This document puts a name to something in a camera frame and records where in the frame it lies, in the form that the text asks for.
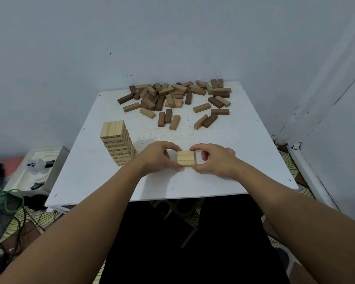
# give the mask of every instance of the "open box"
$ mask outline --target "open box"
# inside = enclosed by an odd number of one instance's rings
[[[11,189],[18,189],[19,191],[11,191],[10,193],[15,196],[33,196],[37,194],[49,195],[52,187],[57,180],[59,173],[67,159],[69,151],[65,147],[43,147],[32,148],[25,156],[21,165],[16,172],[11,176],[10,180],[6,184],[4,191]],[[31,159],[43,159],[47,161],[55,161],[54,165],[49,168],[49,171],[45,174],[38,173],[33,175],[25,170],[25,163]],[[43,182],[45,184],[40,188],[31,190],[30,188],[36,182]]]

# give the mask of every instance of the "person's leg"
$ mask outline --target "person's leg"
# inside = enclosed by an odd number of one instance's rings
[[[260,216],[248,194],[205,199],[198,231],[203,264],[212,267],[209,271],[238,275],[250,282],[269,279],[289,283]]]
[[[165,273],[174,267],[170,266],[168,255],[179,253],[177,241],[152,205],[147,201],[130,202],[105,261],[100,284],[113,283],[122,277]]]

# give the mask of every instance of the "white table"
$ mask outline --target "white table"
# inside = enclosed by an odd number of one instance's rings
[[[191,105],[173,109],[173,115],[181,116],[176,131],[169,125],[158,127],[158,113],[154,119],[140,114],[139,109],[124,113],[122,107],[135,100],[119,105],[117,99],[130,93],[130,90],[101,92],[97,96],[85,123],[76,138],[72,150],[47,199],[46,206],[65,210],[62,206],[75,205],[90,195],[107,181],[118,167],[100,140],[102,124],[106,121],[124,120],[130,138],[137,149],[142,151],[155,140],[172,141],[187,150],[195,143],[217,143],[236,151],[236,156],[250,163],[274,180],[292,188],[297,185],[287,166],[272,142],[266,128],[243,90],[240,82],[225,82],[231,87],[229,101],[230,115],[220,115],[209,128],[195,130],[194,123],[206,110],[195,114],[193,107],[207,102],[205,96],[193,95]],[[169,151],[176,160],[176,152]],[[198,163],[201,154],[197,155]],[[181,172],[165,170],[143,177],[138,183],[131,201],[172,198],[191,198],[247,193],[237,182],[220,179],[212,175],[201,175],[191,168]]]

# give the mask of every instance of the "person's left arm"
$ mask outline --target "person's left arm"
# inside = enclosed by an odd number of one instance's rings
[[[170,160],[167,149],[180,151],[172,142],[148,145],[36,239],[0,275],[0,284],[91,284],[141,177],[165,168],[179,171],[180,166]]]

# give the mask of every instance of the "hand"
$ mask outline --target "hand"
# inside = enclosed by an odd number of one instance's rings
[[[196,172],[213,174],[218,177],[235,178],[236,168],[241,163],[241,160],[235,157],[235,152],[231,148],[213,143],[199,143],[193,145],[189,150],[202,150],[201,158],[206,161],[204,164],[194,164],[192,166]]]
[[[142,167],[142,174],[144,176],[165,168],[180,171],[180,165],[170,160],[167,149],[173,149],[175,151],[181,150],[172,142],[153,142],[146,146],[146,148],[134,158],[134,162],[138,162]]]

